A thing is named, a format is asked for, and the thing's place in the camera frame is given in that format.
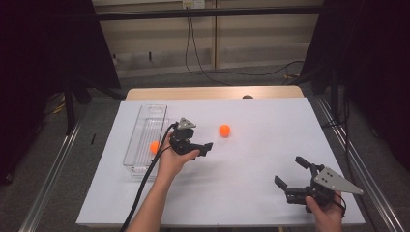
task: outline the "electrical outlet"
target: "electrical outlet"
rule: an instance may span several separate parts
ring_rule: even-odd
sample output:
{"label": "electrical outlet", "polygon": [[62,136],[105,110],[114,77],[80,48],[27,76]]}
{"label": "electrical outlet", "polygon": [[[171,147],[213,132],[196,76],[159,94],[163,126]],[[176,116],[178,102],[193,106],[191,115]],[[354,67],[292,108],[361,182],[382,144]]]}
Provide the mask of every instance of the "electrical outlet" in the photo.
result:
{"label": "electrical outlet", "polygon": [[193,9],[193,0],[183,0],[182,9]]}

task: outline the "white tabletop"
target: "white tabletop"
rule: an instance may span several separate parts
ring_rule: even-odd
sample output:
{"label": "white tabletop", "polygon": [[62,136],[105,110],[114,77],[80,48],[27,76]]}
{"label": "white tabletop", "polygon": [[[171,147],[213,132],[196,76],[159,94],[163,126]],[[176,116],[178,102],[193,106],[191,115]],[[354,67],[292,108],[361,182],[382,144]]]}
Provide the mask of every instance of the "white tabletop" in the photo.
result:
{"label": "white tabletop", "polygon": [[[275,175],[290,188],[309,185],[297,156],[341,173],[308,99],[122,101],[77,223],[121,225],[139,182],[123,166],[142,104],[168,106],[171,119],[197,124],[191,142],[214,142],[206,157],[188,162],[169,190],[161,224],[168,227],[312,225],[305,206],[286,203]],[[221,124],[229,137],[218,133]],[[145,186],[141,201],[151,184]],[[352,194],[344,224],[365,223]]]}

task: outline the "power cord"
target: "power cord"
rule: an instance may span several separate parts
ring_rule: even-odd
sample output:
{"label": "power cord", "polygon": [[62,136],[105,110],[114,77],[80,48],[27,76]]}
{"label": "power cord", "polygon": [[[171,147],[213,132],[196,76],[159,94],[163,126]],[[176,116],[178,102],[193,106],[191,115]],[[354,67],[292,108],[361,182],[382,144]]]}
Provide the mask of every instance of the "power cord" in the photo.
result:
{"label": "power cord", "polygon": [[[190,47],[190,31],[191,31],[191,34],[192,34],[193,46],[194,46],[194,48],[195,48],[196,60],[198,61],[199,69],[201,70],[200,73],[198,73],[198,72],[193,72],[193,71],[191,71],[190,68],[188,67],[188,48]],[[185,65],[186,65],[186,67],[187,67],[187,69],[188,69],[188,71],[189,71],[190,73],[194,73],[194,74],[205,74],[205,76],[206,76],[209,80],[212,80],[212,81],[217,82],[217,83],[222,84],[222,85],[232,86],[231,84],[228,84],[228,83],[225,83],[225,82],[222,82],[222,81],[215,80],[215,79],[211,78],[211,77],[210,77],[206,72],[204,72],[204,70],[202,69],[201,62],[199,61],[198,51],[197,51],[197,49],[196,49],[196,42],[195,42],[195,36],[194,36],[194,34],[193,34],[193,24],[192,24],[192,18],[191,18],[191,17],[188,18],[188,42],[187,42],[187,50],[186,50],[186,52],[185,52]]]}
{"label": "power cord", "polygon": [[[190,68],[189,68],[189,66],[188,66],[188,49],[189,49],[189,47],[190,47],[190,37],[192,37],[193,46],[194,46],[194,49],[195,49],[196,60],[197,60],[197,62],[198,62],[199,69],[201,70],[201,72],[194,72],[194,71],[190,70]],[[283,70],[286,70],[286,75],[288,75],[288,68],[289,68],[289,66],[291,66],[291,65],[293,65],[293,64],[297,64],[297,63],[304,63],[304,62],[305,62],[305,61],[293,61],[293,62],[290,62],[290,63],[286,64],[284,67],[282,67],[282,68],[280,68],[280,69],[278,69],[278,70],[276,70],[276,71],[273,71],[273,72],[265,72],[265,73],[246,73],[246,72],[230,72],[230,71],[207,71],[207,72],[205,72],[205,71],[202,69],[202,66],[201,66],[201,63],[200,63],[200,60],[199,60],[199,56],[198,56],[198,52],[197,52],[197,48],[196,48],[195,36],[194,36],[194,32],[193,32],[192,18],[191,18],[191,17],[188,18],[188,39],[187,39],[187,49],[186,49],[186,52],[185,52],[185,66],[187,67],[187,70],[188,70],[190,73],[194,73],[194,74],[205,74],[205,76],[206,76],[208,79],[212,80],[212,81],[215,81],[215,82],[217,82],[217,83],[219,83],[219,84],[222,84],[222,85],[232,86],[232,85],[229,84],[229,83],[225,83],[225,82],[218,81],[218,80],[215,80],[215,79],[211,78],[211,77],[208,75],[208,73],[228,73],[228,74],[237,74],[237,75],[263,76],[263,75],[270,75],[270,74],[279,73],[279,72],[281,72],[281,71],[283,71]]]}
{"label": "power cord", "polygon": [[142,191],[144,190],[145,184],[147,183],[148,177],[150,176],[152,170],[154,169],[155,164],[157,163],[157,161],[158,161],[158,159],[160,158],[160,156],[162,155],[162,153],[163,153],[165,150],[167,150],[167,149],[169,149],[169,148],[171,147],[171,146],[168,146],[168,147],[166,147],[165,149],[161,150],[161,148],[162,148],[162,146],[163,146],[163,143],[164,143],[164,141],[165,141],[165,139],[166,139],[166,136],[168,135],[169,131],[170,131],[172,128],[174,128],[175,126],[176,126],[176,124],[171,124],[171,125],[166,129],[166,132],[165,132],[165,134],[163,135],[163,138],[162,138],[162,141],[161,141],[161,145],[160,145],[160,147],[159,147],[159,149],[158,149],[158,151],[157,151],[157,153],[156,153],[154,159],[151,161],[150,166],[148,167],[147,171],[145,172],[144,177],[142,178],[141,185],[139,186],[138,193],[136,194],[136,197],[135,197],[135,200],[134,200],[134,202],[133,202],[133,205],[132,205],[132,208],[131,208],[131,210],[130,210],[130,213],[129,213],[129,215],[127,216],[127,219],[126,219],[126,221],[124,222],[123,226],[121,227],[120,232],[126,231],[127,227],[129,226],[130,221],[131,221],[132,216],[133,216],[133,213],[135,212],[136,206],[138,205],[139,199],[141,198]]}

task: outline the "gray floor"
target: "gray floor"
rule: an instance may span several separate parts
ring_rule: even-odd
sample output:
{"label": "gray floor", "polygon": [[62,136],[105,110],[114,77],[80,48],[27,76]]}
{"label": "gray floor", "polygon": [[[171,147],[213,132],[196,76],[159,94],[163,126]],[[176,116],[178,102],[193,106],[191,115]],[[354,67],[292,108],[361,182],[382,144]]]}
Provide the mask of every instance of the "gray floor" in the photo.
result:
{"label": "gray floor", "polygon": [[[301,65],[289,67],[289,73],[298,73]],[[259,67],[235,69],[235,72],[269,73],[278,67]],[[210,73],[211,78],[231,85],[281,85],[289,82],[283,78],[285,71],[259,76],[243,76],[232,73]],[[182,86],[220,86],[207,79],[203,74],[174,73],[139,78],[122,79],[123,92],[139,87],[182,87]],[[311,93],[309,83],[302,84],[304,94],[309,98],[319,123],[325,124],[326,118],[319,107],[316,96]],[[65,160],[57,185],[52,190],[37,231],[117,231],[117,229],[90,229],[75,224],[82,202],[91,184],[104,144],[118,110],[119,101],[113,100],[95,90],[90,90],[93,101],[86,109],[81,128]],[[329,98],[329,91],[324,98]],[[59,98],[48,103],[46,111],[53,109]],[[405,230],[410,229],[410,173],[392,156],[386,142],[372,132],[372,126],[353,102],[350,102],[349,137],[363,158],[375,183],[381,188],[393,206]],[[76,104],[76,111],[81,110]],[[44,179],[53,164],[65,139],[66,115],[63,109],[58,114],[48,114],[26,156],[21,160],[14,173],[14,182],[0,187],[0,231],[18,231],[33,201],[42,187]],[[343,147],[337,141],[332,129],[323,130],[334,150],[343,174],[350,177]],[[353,170],[353,179],[363,188],[359,177]],[[389,231],[378,209],[368,195],[363,200],[357,197],[358,204],[366,219],[366,224],[346,226],[343,231]],[[171,229],[176,231],[217,231],[205,229]],[[276,228],[235,228],[233,231],[278,231]],[[285,231],[314,231],[314,228],[285,228]]]}

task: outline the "clear plastic container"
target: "clear plastic container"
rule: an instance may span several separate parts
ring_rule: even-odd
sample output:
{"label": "clear plastic container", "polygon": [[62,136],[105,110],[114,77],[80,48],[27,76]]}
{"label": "clear plastic container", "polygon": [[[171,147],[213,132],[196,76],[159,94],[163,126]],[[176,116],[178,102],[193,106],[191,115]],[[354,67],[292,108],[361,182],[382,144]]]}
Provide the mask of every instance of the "clear plastic container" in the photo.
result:
{"label": "clear plastic container", "polygon": [[[139,109],[130,144],[124,157],[124,166],[137,179],[142,180],[155,156],[150,149],[151,143],[154,141],[161,143],[169,124],[169,120],[166,118],[166,109],[165,104],[144,104]],[[155,179],[157,167],[158,164],[148,180]]]}

